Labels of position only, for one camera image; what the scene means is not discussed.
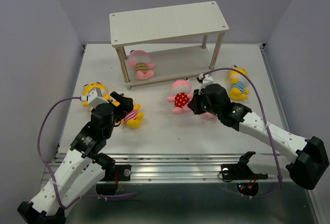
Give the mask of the pink frog toy polka-dot dress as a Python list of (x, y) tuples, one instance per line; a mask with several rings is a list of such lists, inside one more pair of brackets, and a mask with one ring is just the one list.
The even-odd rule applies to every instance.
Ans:
[(192, 86), (188, 78), (178, 79), (171, 85), (167, 102), (173, 103), (173, 114), (180, 115), (191, 111), (188, 107), (193, 98), (191, 88)]

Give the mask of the pink frog toy orange stripes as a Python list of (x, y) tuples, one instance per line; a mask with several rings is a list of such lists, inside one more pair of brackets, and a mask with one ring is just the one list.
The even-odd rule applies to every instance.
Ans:
[(144, 81), (154, 76), (154, 63), (150, 55), (143, 50), (132, 50), (128, 57), (129, 65), (134, 69), (138, 80)]

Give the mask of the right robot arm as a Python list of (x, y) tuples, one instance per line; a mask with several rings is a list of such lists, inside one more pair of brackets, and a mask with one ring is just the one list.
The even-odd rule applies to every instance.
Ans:
[(221, 179), (225, 182), (265, 180), (276, 175), (313, 190), (329, 167), (327, 152), (320, 138), (313, 136), (307, 139), (264, 122), (247, 106), (232, 102), (219, 84), (196, 89), (188, 107), (196, 115), (210, 113), (224, 126), (249, 135), (275, 150), (271, 155), (248, 151), (237, 163), (225, 164), (221, 171)]

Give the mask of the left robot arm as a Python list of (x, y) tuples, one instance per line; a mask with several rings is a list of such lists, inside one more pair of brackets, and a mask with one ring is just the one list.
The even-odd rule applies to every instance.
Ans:
[(56, 171), (46, 165), (51, 178), (30, 201), (23, 201), (18, 213), (26, 223), (65, 223), (73, 205), (101, 179), (114, 176), (115, 161), (101, 152), (113, 129), (134, 109), (133, 100), (113, 91), (117, 104), (96, 93), (86, 100), (92, 107), (90, 120), (72, 141)]

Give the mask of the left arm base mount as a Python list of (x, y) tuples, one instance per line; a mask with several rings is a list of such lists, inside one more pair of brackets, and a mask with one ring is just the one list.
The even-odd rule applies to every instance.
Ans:
[(104, 153), (99, 153), (92, 160), (99, 164), (104, 171), (104, 176), (100, 179), (100, 182), (130, 181), (130, 164), (116, 164), (113, 158)]

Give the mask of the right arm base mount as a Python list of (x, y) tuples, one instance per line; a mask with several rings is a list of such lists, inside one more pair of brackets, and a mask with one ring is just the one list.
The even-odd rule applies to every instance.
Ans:
[(248, 162), (256, 152), (249, 151), (239, 158), (235, 164), (222, 164), (220, 174), (222, 180), (231, 182), (233, 180), (266, 180), (268, 175), (266, 173), (254, 173), (249, 167)]

